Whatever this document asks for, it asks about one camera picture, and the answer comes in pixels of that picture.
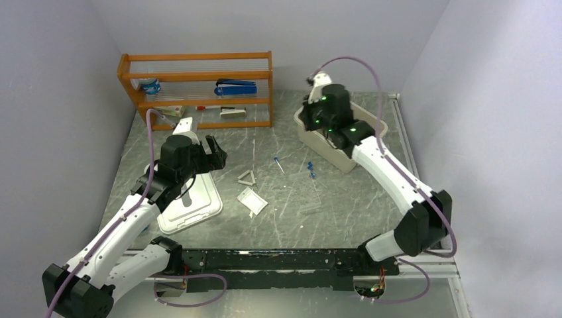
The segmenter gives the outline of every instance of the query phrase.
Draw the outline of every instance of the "white plastic piece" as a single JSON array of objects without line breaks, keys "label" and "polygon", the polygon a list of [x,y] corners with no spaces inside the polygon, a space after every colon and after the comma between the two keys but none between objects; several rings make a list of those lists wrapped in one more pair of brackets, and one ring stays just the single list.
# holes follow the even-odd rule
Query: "white plastic piece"
[{"label": "white plastic piece", "polygon": [[243,174],[241,174],[240,176],[238,176],[238,180],[241,180],[243,177],[245,177],[247,174],[250,173],[250,170],[246,170]]},{"label": "white plastic piece", "polygon": [[[86,248],[83,248],[75,257],[67,262],[69,265],[68,271],[71,272],[78,265],[78,262],[84,259],[84,256],[91,250],[103,233],[105,233],[115,221],[119,220],[127,210],[134,206],[140,198],[141,195],[139,194],[129,195],[126,198],[121,209],[108,224],[103,227]],[[81,278],[84,275],[88,275],[91,278],[89,281],[90,284],[94,287],[101,288],[111,269],[114,267],[115,263],[117,263],[117,260],[135,241],[141,231],[159,215],[160,210],[156,204],[149,204],[148,200],[145,199],[140,207],[129,215],[125,222],[121,222],[117,225],[117,228],[107,237],[97,252],[89,259],[88,266],[84,266],[76,276]]]},{"label": "white plastic piece", "polygon": [[319,101],[322,98],[322,87],[332,84],[332,79],[330,76],[324,72],[318,72],[314,78],[314,84],[310,95],[308,95],[308,103],[312,104]]},{"label": "white plastic piece", "polygon": [[258,215],[267,205],[267,201],[263,200],[257,193],[247,187],[242,193],[238,195],[238,201],[246,205],[250,211]]},{"label": "white plastic piece", "polygon": [[114,303],[147,277],[166,269],[170,254],[166,249],[150,244],[140,253],[114,267],[105,285],[114,285],[111,294]]},{"label": "white plastic piece", "polygon": [[245,109],[224,109],[220,113],[221,118],[237,118],[246,117]]},{"label": "white plastic piece", "polygon": [[[394,161],[404,173],[416,183],[417,189],[422,189],[428,195],[433,191],[429,186],[419,181],[412,175],[396,157],[388,151],[387,147],[382,143],[385,155]],[[361,141],[361,144],[353,147],[351,158],[365,168],[388,192],[391,198],[398,206],[400,214],[403,216],[412,208],[412,202],[422,203],[425,199],[402,177],[393,166],[382,156],[376,138],[368,137]]]},{"label": "white plastic piece", "polygon": [[193,117],[182,118],[180,122],[176,125],[174,132],[172,134],[181,134],[191,138],[194,144],[200,144],[199,138],[195,134],[197,131],[197,123]]},{"label": "white plastic piece", "polygon": [[173,200],[158,216],[158,226],[164,234],[171,235],[217,216],[222,209],[223,202],[211,175],[198,174],[189,192],[182,199]]},{"label": "white plastic piece", "polygon": [[248,181],[238,180],[239,184],[243,184],[244,186],[253,186],[254,184]]},{"label": "white plastic piece", "polygon": [[394,230],[368,241],[365,249],[367,249],[370,257],[376,262],[404,253],[394,238]]},{"label": "white plastic piece", "polygon": [[[353,110],[353,118],[364,121],[368,123],[369,126],[376,128],[377,118],[373,114],[353,102],[351,102],[351,109]],[[340,169],[344,174],[355,168],[357,165],[356,162],[350,159],[342,150],[334,149],[328,142],[326,142],[326,139],[320,132],[304,130],[304,124],[298,118],[298,115],[301,112],[302,107],[296,111],[293,117],[297,123],[297,135],[299,140],[309,146],[320,156],[324,157],[324,159],[328,160],[328,162],[336,166],[336,168]],[[381,121],[380,125],[382,127],[380,136],[383,137],[388,131],[388,125],[384,121]]]},{"label": "white plastic piece", "polygon": [[[250,180],[251,182],[248,181],[244,181],[242,180],[245,176],[250,175]],[[238,183],[239,184],[243,184],[245,186],[253,186],[256,184],[256,178],[254,177],[254,171],[253,170],[246,170],[246,172],[244,172],[243,174],[241,174],[238,177]]]}]

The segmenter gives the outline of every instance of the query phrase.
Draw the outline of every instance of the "cable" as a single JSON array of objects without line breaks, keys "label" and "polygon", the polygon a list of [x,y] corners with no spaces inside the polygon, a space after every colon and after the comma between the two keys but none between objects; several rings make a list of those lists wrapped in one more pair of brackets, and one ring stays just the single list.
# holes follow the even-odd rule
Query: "cable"
[{"label": "cable", "polygon": [[429,279],[429,275],[427,275],[427,272],[425,270],[423,270],[421,267],[419,267],[418,265],[408,262],[407,260],[404,260],[403,258],[399,258],[399,261],[410,265],[411,267],[415,268],[416,270],[419,270],[424,276],[425,276],[425,281],[427,282],[427,284],[425,285],[425,289],[413,296],[413,297],[409,297],[409,298],[404,298],[404,299],[397,299],[397,300],[385,300],[385,299],[375,299],[375,298],[370,298],[370,297],[365,297],[365,296],[361,296],[361,295],[354,295],[353,297],[360,297],[361,299],[363,298],[367,298],[372,300],[375,303],[386,303],[386,304],[397,304],[397,303],[407,303],[410,301],[414,301],[414,300],[418,300],[419,298],[422,298],[423,296],[425,296],[427,294],[427,292],[429,291],[429,288],[431,287],[431,280]]},{"label": "cable", "polygon": [[181,198],[193,187],[193,185],[195,184],[195,178],[196,178],[196,177],[197,177],[197,175],[194,174],[192,184],[190,184],[190,186],[189,186],[182,194],[180,194],[180,196],[177,197],[176,200],[181,199]]},{"label": "cable", "polygon": [[[156,116],[159,116],[161,119],[164,119],[168,124],[170,124],[170,126],[172,126],[172,127],[176,126],[175,123],[173,123],[172,121],[167,119],[164,115],[162,115],[161,113],[159,113],[158,111],[156,111],[154,109],[149,109],[146,112],[146,128],[148,129],[148,147],[149,147],[149,152],[150,152],[150,169],[148,170],[148,180],[146,181],[146,187],[145,187],[139,201],[134,206],[132,206],[129,210],[127,210],[127,212],[125,212],[123,214],[123,216],[125,218],[127,218],[131,213],[133,213],[136,209],[138,209],[141,206],[141,203],[144,201],[144,199],[146,199],[146,196],[148,195],[148,191],[150,190],[150,186],[152,185],[152,179],[154,178],[154,145],[153,145],[153,142],[152,142],[152,125],[151,125],[151,122],[150,122],[150,114],[151,113],[154,113]],[[66,286],[68,286],[68,284],[70,283],[70,280],[84,267],[85,264],[88,263],[88,261],[92,257],[92,255],[95,252],[97,252],[99,247],[105,242],[107,237],[109,237],[109,235],[111,235],[111,233],[117,228],[117,226],[119,226],[119,224],[121,224],[121,222],[123,222],[123,218],[118,218],[113,224],[111,224],[109,226],[109,228],[107,228],[107,231],[105,231],[102,234],[102,236],[99,238],[99,240],[97,240],[97,242],[92,246],[92,248],[89,250],[89,252],[84,256],[84,259],[81,260],[80,262],[78,262],[76,267],[72,270],[72,272],[70,272],[70,274],[62,282],[62,284],[60,285],[60,287],[58,288],[58,290],[54,294],[54,297],[51,300],[51,303],[49,304],[49,308],[47,309],[47,313],[45,314],[46,318],[50,318],[52,316],[52,314],[54,312],[54,307],[58,303],[58,300],[60,299],[60,296],[62,295],[62,292],[66,289]]]},{"label": "cable", "polygon": [[[449,221],[447,220],[447,218],[444,216],[443,212],[441,211],[441,209],[433,202],[433,200],[431,200],[431,198],[429,197],[428,194],[426,194],[422,189],[419,189],[416,185],[416,183],[404,172],[402,171],[402,169],[397,165],[397,163],[395,163],[393,161],[393,159],[391,159],[389,156],[387,156],[384,152],[384,147],[382,146],[382,140],[380,138],[380,132],[381,132],[381,120],[382,120],[382,109],[383,109],[383,98],[382,98],[382,86],[380,84],[380,80],[378,78],[378,75],[376,74],[376,72],[374,71],[374,69],[367,64],[365,61],[359,59],[359,58],[354,58],[352,56],[340,56],[337,58],[333,58],[331,60],[329,60],[328,62],[324,63],[322,66],[320,66],[318,69],[316,69],[316,71],[314,71],[314,73],[312,74],[312,78],[318,73],[320,72],[324,67],[326,67],[326,65],[337,61],[337,60],[352,60],[352,61],[356,61],[357,63],[363,65],[366,69],[369,70],[369,72],[371,73],[374,82],[376,84],[376,88],[378,90],[378,107],[377,107],[377,112],[376,112],[376,128],[374,131],[374,135],[376,138],[376,143],[378,145],[378,148],[380,149],[380,154],[383,155],[383,157],[386,158],[386,161],[388,161],[388,163],[414,188],[415,191],[417,191],[431,206],[431,208],[437,213],[437,216],[439,216],[439,218],[441,219],[441,222],[443,222],[443,224],[445,225],[445,228],[447,229],[447,232],[451,235],[451,241],[452,241],[452,247],[451,247],[451,252],[449,253],[436,253],[436,252],[432,252],[432,251],[425,251],[428,254],[431,255],[435,255],[438,257],[442,257],[442,258],[449,258],[449,257],[453,257],[456,253],[457,253],[457,237],[455,236],[455,233],[453,232],[453,228],[451,227],[451,224],[449,223]],[[408,301],[413,301],[413,300],[417,300],[421,297],[423,297],[425,294],[427,294],[427,291],[429,291],[429,287],[431,285],[431,282],[429,280],[429,276],[427,275],[427,273],[418,265],[415,265],[414,263],[408,262],[402,258],[398,259],[399,261],[410,265],[414,268],[416,268],[417,270],[419,270],[424,276],[425,279],[427,280],[427,285],[424,289],[423,292],[421,292],[420,294],[418,294],[417,296],[411,297],[411,298],[406,298],[406,299],[399,299],[399,300],[379,300],[379,299],[374,299],[375,302],[379,302],[379,303],[404,303],[404,302],[408,302]]]},{"label": "cable", "polygon": [[188,305],[183,305],[180,303],[168,303],[167,301],[162,300],[162,298],[160,298],[158,296],[158,293],[156,292],[156,283],[154,283],[154,300],[156,300],[158,303],[161,303],[163,305],[167,305],[170,307],[179,307],[179,308],[194,308],[194,307],[201,307],[204,305],[209,305],[210,303],[213,303],[214,301],[219,300],[221,297],[223,297],[223,295],[225,294],[225,292],[227,291],[227,280],[226,278],[224,278],[223,276],[220,276],[219,274],[196,274],[196,275],[182,275],[182,276],[172,276],[172,275],[152,275],[152,277],[155,278],[183,278],[185,280],[188,279],[192,279],[192,278],[219,278],[220,280],[223,281],[223,290],[221,291],[221,293],[214,297],[213,299],[204,301],[202,303],[194,303],[194,304],[188,304]]},{"label": "cable", "polygon": [[327,144],[330,145],[330,147],[332,147],[332,149],[336,149],[336,150],[337,150],[337,148],[334,147],[333,142],[331,142],[331,141],[328,139],[328,132],[323,131],[323,132],[322,132],[322,136],[324,136],[324,140],[326,141]]}]

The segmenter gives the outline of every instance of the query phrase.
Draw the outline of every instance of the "blue stapler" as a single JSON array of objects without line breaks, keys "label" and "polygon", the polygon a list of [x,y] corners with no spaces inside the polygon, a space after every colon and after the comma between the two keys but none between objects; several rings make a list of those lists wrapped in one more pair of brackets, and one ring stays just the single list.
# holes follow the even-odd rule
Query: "blue stapler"
[{"label": "blue stapler", "polygon": [[240,95],[255,94],[258,89],[254,81],[238,81],[228,78],[219,78],[216,83],[215,94],[223,95]]}]

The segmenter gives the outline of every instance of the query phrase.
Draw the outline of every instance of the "white plastic bin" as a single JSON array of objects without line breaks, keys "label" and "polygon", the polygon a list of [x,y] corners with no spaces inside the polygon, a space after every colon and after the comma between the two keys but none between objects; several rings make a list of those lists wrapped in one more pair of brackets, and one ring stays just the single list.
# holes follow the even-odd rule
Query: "white plastic bin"
[{"label": "white plastic bin", "polygon": [[[376,127],[376,116],[353,102],[351,103],[351,109],[353,110],[353,118],[360,121],[365,121],[371,127]],[[357,165],[355,161],[348,158],[342,150],[332,148],[332,146],[326,142],[320,132],[304,130],[304,124],[298,118],[298,115],[301,112],[302,107],[297,110],[294,116],[295,122],[297,123],[297,134],[299,136],[299,139],[304,142],[305,145],[309,146],[312,150],[316,151],[316,153],[318,153],[320,156],[324,157],[331,164],[340,169],[344,174],[353,170],[353,168],[355,168],[355,166]],[[380,124],[382,126],[382,132],[380,132],[380,136],[382,137],[386,134],[388,125],[384,121],[380,121]]]}]

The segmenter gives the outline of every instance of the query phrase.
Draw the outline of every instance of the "orange wooden shelf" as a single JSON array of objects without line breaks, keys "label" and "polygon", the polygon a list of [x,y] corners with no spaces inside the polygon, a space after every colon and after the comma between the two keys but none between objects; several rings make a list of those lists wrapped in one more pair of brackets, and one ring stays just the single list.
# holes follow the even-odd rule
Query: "orange wooden shelf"
[{"label": "orange wooden shelf", "polygon": [[[171,62],[171,61],[220,61],[217,65],[224,65],[224,60],[267,60],[263,70],[239,70],[244,68],[229,66],[227,70],[208,70],[202,71],[200,67],[194,67],[191,70],[182,70],[182,68],[169,67],[164,72],[131,72],[131,62]],[[218,53],[218,54],[158,54],[158,55],[128,55],[123,54],[121,61],[117,67],[117,77],[125,88],[125,91],[135,104],[139,115],[145,120],[146,112],[154,107],[163,106],[199,106],[199,105],[241,105],[241,104],[267,104],[269,110],[269,120],[255,122],[228,122],[228,123],[200,123],[199,129],[219,129],[219,128],[251,128],[251,127],[271,127],[273,125],[273,67],[271,61],[271,51],[269,52],[252,52],[252,53]],[[133,79],[139,78],[158,78],[162,83],[167,82],[205,82],[216,81],[219,78],[232,78],[236,80],[262,80],[267,82],[267,88],[258,88],[257,94],[252,95],[234,95],[232,97],[216,96],[208,92],[194,93],[193,90],[186,89],[185,93],[177,94],[177,88],[172,93],[166,93],[161,90],[156,95],[147,95],[141,89],[135,89],[131,83]],[[155,125],[156,118],[153,115],[150,119],[152,129],[154,130],[171,130],[169,125]]]}]

